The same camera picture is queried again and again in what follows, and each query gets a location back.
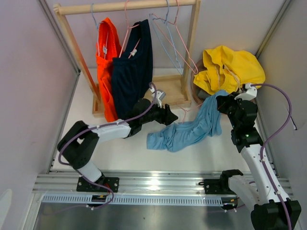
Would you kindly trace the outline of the pink hanger of blue shorts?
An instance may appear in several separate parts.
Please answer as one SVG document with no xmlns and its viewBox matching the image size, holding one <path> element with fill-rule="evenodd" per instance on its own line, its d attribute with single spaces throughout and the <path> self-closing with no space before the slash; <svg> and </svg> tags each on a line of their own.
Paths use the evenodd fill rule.
<svg viewBox="0 0 307 230">
<path fill-rule="evenodd" d="M 184 112 L 184 116 L 182 118 L 182 121 L 181 123 L 183 124 L 185 122 L 185 119 L 186 119 L 186 116 L 188 114 L 188 112 L 191 112 L 193 110 L 196 110 L 197 108 L 201 107 L 202 106 L 202 103 L 197 105 L 197 106 L 194 106 L 194 107 L 190 107 L 190 108 L 183 108 L 181 106 L 178 105 L 178 107 Z"/>
</svg>

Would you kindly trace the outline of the light blue shorts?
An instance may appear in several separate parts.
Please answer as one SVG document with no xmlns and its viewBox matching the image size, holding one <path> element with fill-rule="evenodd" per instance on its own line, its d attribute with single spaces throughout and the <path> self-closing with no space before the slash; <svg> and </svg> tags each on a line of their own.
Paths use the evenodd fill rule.
<svg viewBox="0 0 307 230">
<path fill-rule="evenodd" d="M 228 95 L 225 90 L 220 90 L 205 99 L 193 121 L 173 123 L 161 131 L 149 133 L 147 149 L 177 152 L 201 142 L 207 136 L 221 135 L 221 113 L 217 110 L 217 97 Z"/>
</svg>

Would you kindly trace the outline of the yellow shorts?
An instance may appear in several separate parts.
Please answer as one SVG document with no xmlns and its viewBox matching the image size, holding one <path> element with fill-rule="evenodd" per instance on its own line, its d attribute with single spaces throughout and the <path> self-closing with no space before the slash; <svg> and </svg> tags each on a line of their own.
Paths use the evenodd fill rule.
<svg viewBox="0 0 307 230">
<path fill-rule="evenodd" d="M 208 71 L 214 66 L 226 67 L 240 78 L 242 84 L 260 84 L 266 80 L 264 70 L 256 57 L 245 50 L 234 51 L 226 46 L 203 51 L 202 60 Z"/>
</svg>

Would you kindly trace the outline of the navy blue shorts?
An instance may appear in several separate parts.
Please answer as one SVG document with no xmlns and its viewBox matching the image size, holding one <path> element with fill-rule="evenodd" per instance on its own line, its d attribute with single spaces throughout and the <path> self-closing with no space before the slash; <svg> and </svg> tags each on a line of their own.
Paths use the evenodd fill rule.
<svg viewBox="0 0 307 230">
<path fill-rule="evenodd" d="M 113 58 L 111 77 L 112 96 L 118 118 L 132 110 L 143 98 L 153 78 L 152 38 L 147 19 L 136 22 L 126 50 Z"/>
</svg>

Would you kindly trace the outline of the blue hanger of grey shorts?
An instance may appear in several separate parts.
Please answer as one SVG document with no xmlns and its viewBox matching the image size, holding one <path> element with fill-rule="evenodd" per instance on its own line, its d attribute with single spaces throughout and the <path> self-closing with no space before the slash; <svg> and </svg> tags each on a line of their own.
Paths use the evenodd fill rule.
<svg viewBox="0 0 307 230">
<path fill-rule="evenodd" d="M 170 22 L 168 20 L 170 13 L 169 1 L 166 0 L 167 8 L 165 16 L 157 16 L 156 14 L 149 13 L 150 24 L 153 31 L 162 46 L 166 56 L 172 63 L 173 67 L 177 70 L 179 74 L 183 74 L 183 67 L 178 60 L 178 52 L 176 50 L 176 45 L 172 37 L 172 32 L 169 28 Z"/>
</svg>

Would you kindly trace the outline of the pink hanger of navy shorts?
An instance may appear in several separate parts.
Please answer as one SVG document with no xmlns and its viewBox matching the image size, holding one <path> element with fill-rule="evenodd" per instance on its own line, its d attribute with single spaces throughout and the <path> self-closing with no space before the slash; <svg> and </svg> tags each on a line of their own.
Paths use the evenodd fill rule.
<svg viewBox="0 0 307 230">
<path fill-rule="evenodd" d="M 128 13 L 127 13 L 127 5 L 128 5 L 128 3 L 129 3 L 129 0 L 126 0 L 125 5 L 124 5 L 125 22 L 126 22 L 127 29 L 126 29 L 126 33 L 125 33 L 125 36 L 124 36 L 123 44 L 122 44 L 122 46 L 121 46 L 120 54 L 119 54 L 119 56 L 118 56 L 119 58 L 122 56 L 122 54 L 123 54 L 123 52 L 124 52 L 124 48 L 126 47 L 129 31 L 130 31 L 132 28 L 135 28 L 135 27 L 138 26 L 138 25 L 136 25 L 136 26 L 130 26 L 130 24 L 129 24 Z"/>
</svg>

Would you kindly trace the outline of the grey shorts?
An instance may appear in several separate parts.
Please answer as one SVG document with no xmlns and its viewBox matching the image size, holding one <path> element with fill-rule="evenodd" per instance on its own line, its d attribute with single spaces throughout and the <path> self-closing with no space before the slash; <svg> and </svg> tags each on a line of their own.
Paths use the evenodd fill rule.
<svg viewBox="0 0 307 230">
<path fill-rule="evenodd" d="M 205 100 L 206 98 L 210 97 L 211 95 L 209 93 L 207 93 L 205 90 L 203 89 L 197 89 L 196 95 L 199 99 L 201 100 Z"/>
</svg>

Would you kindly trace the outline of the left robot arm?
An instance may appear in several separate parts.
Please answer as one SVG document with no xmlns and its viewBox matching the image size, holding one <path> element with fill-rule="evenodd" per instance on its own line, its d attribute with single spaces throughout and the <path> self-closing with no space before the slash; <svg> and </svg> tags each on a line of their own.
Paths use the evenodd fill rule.
<svg viewBox="0 0 307 230">
<path fill-rule="evenodd" d="M 170 125 L 178 119 L 168 104 L 158 106 L 148 99 L 140 99 L 123 119 L 97 127 L 77 121 L 57 145 L 59 156 L 64 157 L 79 175 L 78 192 L 118 192 L 119 178 L 105 177 L 91 160 L 99 141 L 128 138 L 141 131 L 142 125 L 156 121 Z"/>
</svg>

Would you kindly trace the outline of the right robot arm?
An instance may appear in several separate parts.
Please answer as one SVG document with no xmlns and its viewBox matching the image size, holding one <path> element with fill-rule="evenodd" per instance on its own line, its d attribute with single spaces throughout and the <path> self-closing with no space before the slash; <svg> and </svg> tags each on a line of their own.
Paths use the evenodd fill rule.
<svg viewBox="0 0 307 230">
<path fill-rule="evenodd" d="M 207 195 L 237 195 L 249 209 L 256 230 L 294 229 L 301 206 L 285 192 L 264 153 L 263 141 L 254 127 L 257 105 L 234 95 L 217 96 L 216 101 L 217 110 L 231 122 L 232 142 L 247 163 L 255 186 L 238 169 L 222 171 L 218 179 L 205 179 L 199 185 Z"/>
</svg>

